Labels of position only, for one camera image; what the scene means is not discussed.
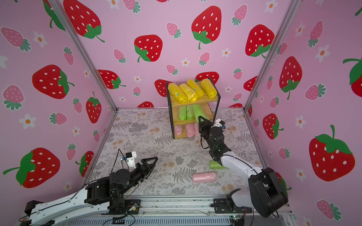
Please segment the pink trash bag roll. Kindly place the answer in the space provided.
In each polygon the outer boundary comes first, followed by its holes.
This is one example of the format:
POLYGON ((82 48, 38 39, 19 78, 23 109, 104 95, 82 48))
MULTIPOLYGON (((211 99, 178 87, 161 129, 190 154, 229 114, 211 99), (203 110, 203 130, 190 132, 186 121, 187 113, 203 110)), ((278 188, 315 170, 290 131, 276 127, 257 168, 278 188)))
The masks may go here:
POLYGON ((192 175, 192 182, 199 183, 214 183, 217 181, 217 174, 215 172, 195 173, 192 175))
POLYGON ((175 126, 174 133, 177 136, 181 135, 183 133, 183 127, 181 125, 175 126))
POLYGON ((194 136, 200 136, 199 133, 199 125, 197 123, 194 123, 194 136))
POLYGON ((195 135, 195 129, 194 129, 194 124, 187 124, 185 126, 185 130, 186 130, 186 135, 187 137, 193 137, 195 135))

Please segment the yellow trash bag roll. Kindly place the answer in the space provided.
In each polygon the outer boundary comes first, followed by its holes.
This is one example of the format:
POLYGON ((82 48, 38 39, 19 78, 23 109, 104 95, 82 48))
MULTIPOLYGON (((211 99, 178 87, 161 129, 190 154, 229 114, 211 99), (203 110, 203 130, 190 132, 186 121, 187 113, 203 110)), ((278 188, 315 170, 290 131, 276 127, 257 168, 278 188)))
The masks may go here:
POLYGON ((199 96, 197 92, 194 89, 192 89, 189 85, 182 83, 179 87, 186 95, 189 102, 193 103, 198 99, 199 96))
POLYGON ((168 91, 179 103, 184 104, 188 101, 187 96, 181 90, 181 88, 175 83, 170 83, 168 85, 168 91))
POLYGON ((188 80, 187 85, 197 93, 199 98, 204 96, 204 91, 200 88, 200 86, 193 79, 188 80))
POLYGON ((209 79, 203 79, 201 81, 202 89, 205 91, 205 93, 208 95, 209 98, 214 98, 217 96, 217 90, 214 87, 213 83, 209 79))

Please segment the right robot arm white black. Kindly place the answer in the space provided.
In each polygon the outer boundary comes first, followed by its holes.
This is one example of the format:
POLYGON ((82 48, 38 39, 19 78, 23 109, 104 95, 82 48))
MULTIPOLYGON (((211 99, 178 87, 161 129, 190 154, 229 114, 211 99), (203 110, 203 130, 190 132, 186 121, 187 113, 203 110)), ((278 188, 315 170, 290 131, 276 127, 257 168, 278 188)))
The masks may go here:
POLYGON ((288 203, 287 193, 279 181, 276 172, 271 168, 262 169, 238 157, 224 143, 223 130, 225 122, 217 119, 214 122, 200 116, 200 139, 208 144, 211 158, 248 181, 249 194, 235 189, 226 195, 224 206, 229 212, 237 213, 240 209, 253 208, 261 216, 268 217, 288 203))

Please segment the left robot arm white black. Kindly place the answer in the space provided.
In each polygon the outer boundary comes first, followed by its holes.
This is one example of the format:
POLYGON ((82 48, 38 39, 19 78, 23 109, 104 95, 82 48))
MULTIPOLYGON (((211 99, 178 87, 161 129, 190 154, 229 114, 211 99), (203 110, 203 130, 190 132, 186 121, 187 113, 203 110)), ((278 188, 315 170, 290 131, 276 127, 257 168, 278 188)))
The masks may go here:
POLYGON ((138 214, 139 199, 128 200, 125 196, 131 188, 146 180, 154 170, 157 157, 142 159, 135 169, 120 169, 84 186, 74 194, 51 202, 29 201, 25 208, 26 218, 22 226, 60 226, 75 219, 94 214, 138 214))

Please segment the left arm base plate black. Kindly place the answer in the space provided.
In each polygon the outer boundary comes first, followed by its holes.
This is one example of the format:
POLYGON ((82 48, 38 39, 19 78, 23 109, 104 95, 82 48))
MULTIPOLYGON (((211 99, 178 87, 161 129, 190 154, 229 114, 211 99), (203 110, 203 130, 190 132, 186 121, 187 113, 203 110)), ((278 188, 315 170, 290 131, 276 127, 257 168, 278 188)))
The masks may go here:
POLYGON ((137 215, 140 210, 140 199, 124 200, 114 205, 112 214, 114 215, 137 215))

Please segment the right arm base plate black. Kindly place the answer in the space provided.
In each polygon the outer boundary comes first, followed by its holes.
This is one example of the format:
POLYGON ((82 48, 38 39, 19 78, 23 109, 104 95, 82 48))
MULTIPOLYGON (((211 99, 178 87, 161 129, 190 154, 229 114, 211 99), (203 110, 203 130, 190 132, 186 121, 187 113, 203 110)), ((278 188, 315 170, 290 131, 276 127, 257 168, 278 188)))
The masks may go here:
POLYGON ((227 199, 214 199, 210 207, 214 208, 216 214, 248 214, 253 212, 252 208, 237 207, 227 199))

